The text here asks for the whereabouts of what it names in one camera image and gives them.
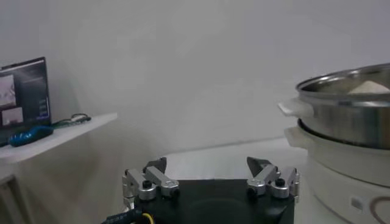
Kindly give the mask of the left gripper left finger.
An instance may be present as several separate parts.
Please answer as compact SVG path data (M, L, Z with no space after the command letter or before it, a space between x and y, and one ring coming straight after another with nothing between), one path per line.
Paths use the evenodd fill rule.
M151 201L159 192L163 198L174 199L180 195L180 184L165 175L167 158L149 161L142 171L126 169L122 176L122 195L125 199L137 197Z

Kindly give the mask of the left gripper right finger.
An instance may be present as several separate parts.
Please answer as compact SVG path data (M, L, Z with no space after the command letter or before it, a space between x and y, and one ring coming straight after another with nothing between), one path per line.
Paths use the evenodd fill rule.
M249 198L258 198L267 192L277 199L298 198L300 194L300 173L295 167L280 170L266 159L247 157L252 174L247 183Z

